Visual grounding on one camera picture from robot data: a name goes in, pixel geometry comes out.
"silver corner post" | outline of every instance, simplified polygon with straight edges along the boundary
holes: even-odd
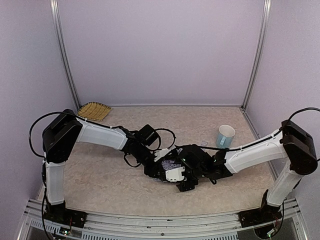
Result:
[[[245,97],[242,104],[242,109],[244,111],[247,110],[248,103],[252,94],[252,90],[254,88],[254,84],[257,78],[259,63],[261,60],[263,48],[264,48],[264,42],[267,34],[267,27],[268,27],[268,21],[269,21],[269,14],[271,9],[271,0],[264,0],[264,7],[263,7],[263,14],[262,14],[262,21],[261,21],[261,27],[260,27],[260,33],[259,33],[259,39],[258,39],[258,45],[256,48],[255,56],[254,56],[254,62],[253,67],[251,70],[250,80],[248,87],[245,92]]]
[[[67,57],[64,36],[62,33],[62,27],[61,27],[60,15],[59,15],[58,0],[50,0],[50,5],[51,5],[53,22],[54,22],[54,26],[55,26],[57,39],[58,39],[58,45],[59,45],[59,49],[60,49],[61,58],[62,58],[63,65],[64,65],[67,83],[68,83],[68,86],[70,89],[70,93],[72,96],[74,106],[75,106],[76,110],[79,110],[81,108],[81,103],[79,100],[79,96],[77,93],[74,79],[71,74],[70,65],[69,65],[69,61],[68,61],[68,57]]]

